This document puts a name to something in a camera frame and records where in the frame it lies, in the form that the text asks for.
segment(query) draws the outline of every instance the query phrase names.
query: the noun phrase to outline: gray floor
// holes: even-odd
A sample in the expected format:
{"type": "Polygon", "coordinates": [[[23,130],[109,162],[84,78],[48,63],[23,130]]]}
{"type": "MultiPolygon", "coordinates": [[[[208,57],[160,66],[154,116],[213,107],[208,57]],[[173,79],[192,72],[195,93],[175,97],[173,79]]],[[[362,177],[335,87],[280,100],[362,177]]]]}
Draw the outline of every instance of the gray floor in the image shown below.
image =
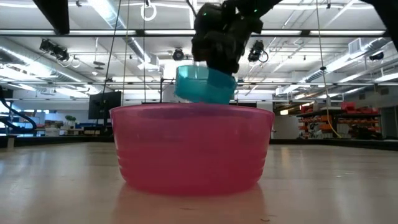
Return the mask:
{"type": "Polygon", "coordinates": [[[0,223],[398,223],[398,152],[272,146],[258,185],[227,197],[125,185],[114,144],[0,154],[0,223]]]}

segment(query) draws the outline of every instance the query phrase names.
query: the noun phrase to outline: ceiling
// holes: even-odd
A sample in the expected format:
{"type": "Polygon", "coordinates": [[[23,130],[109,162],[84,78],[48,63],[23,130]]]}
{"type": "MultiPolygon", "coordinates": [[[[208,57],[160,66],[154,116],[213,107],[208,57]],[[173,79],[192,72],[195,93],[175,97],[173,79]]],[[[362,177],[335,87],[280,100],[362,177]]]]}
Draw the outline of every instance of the ceiling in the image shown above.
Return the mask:
{"type": "MultiPolygon", "coordinates": [[[[219,2],[217,0],[204,1],[198,0],[198,7],[204,2],[219,2]]],[[[269,11],[261,18],[264,23],[263,29],[318,29],[317,11],[315,0],[285,0],[269,11]]],[[[370,5],[361,1],[332,0],[332,8],[325,9],[326,0],[320,1],[320,27],[322,29],[346,29],[346,30],[384,30],[385,27],[379,16],[370,5]]],[[[80,1],[82,7],[75,5],[75,0],[70,1],[70,28],[75,30],[106,29],[109,25],[89,4],[88,1],[80,1]]],[[[121,1],[121,18],[128,23],[128,29],[191,29],[190,9],[183,0],[152,0],[152,4],[157,8],[157,14],[151,21],[144,21],[141,17],[141,5],[143,1],[121,1]]],[[[6,29],[53,29],[43,14],[38,10],[31,0],[3,0],[0,1],[0,30],[6,29]]],[[[3,37],[21,47],[36,53],[42,54],[39,50],[41,37],[3,37]]],[[[80,66],[75,68],[69,65],[66,69],[77,73],[88,80],[103,81],[105,70],[95,70],[93,62],[105,63],[105,68],[109,63],[109,77],[123,77],[130,80],[143,80],[147,77],[147,82],[159,81],[161,73],[140,70],[137,66],[140,61],[134,52],[127,46],[122,38],[114,39],[113,48],[112,37],[100,37],[96,48],[95,37],[49,37],[55,42],[68,49],[80,61],[80,66]]],[[[311,71],[321,67],[321,59],[325,63],[339,59],[348,51],[348,44],[355,38],[322,38],[322,57],[319,38],[300,38],[300,37],[252,37],[247,46],[246,54],[240,60],[240,70],[234,76],[243,78],[245,82],[299,82],[311,71]],[[248,52],[256,40],[265,43],[266,52],[269,54],[267,63],[249,63],[247,60],[248,52]]],[[[135,40],[145,52],[155,54],[160,59],[160,64],[172,63],[170,53],[176,48],[182,48],[186,54],[190,54],[191,37],[136,37],[135,40]]],[[[383,49],[386,57],[383,61],[365,62],[365,59],[358,58],[355,62],[341,67],[328,75],[328,82],[338,82],[350,75],[362,72],[365,67],[377,66],[396,58],[396,50],[392,44],[383,49]]],[[[50,55],[44,55],[46,60],[58,66],[57,61],[50,55]]],[[[71,61],[62,63],[67,66],[71,61]]],[[[128,89],[159,88],[157,85],[126,85],[128,89]]],[[[257,86],[257,90],[275,90],[278,85],[257,86]]],[[[122,86],[110,86],[110,89],[121,89],[122,86]]],[[[311,92],[317,90],[316,87],[298,88],[293,93],[301,94],[302,90],[311,92]]]]}

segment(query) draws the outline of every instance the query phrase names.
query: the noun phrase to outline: security camera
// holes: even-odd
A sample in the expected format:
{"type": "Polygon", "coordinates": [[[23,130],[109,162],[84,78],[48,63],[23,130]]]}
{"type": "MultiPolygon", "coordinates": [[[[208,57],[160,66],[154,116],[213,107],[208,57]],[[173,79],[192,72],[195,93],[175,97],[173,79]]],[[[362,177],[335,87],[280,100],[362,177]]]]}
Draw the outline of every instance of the security camera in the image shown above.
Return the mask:
{"type": "Polygon", "coordinates": [[[175,61],[182,61],[184,59],[184,53],[182,52],[182,49],[175,49],[173,53],[173,59],[175,61]]]}

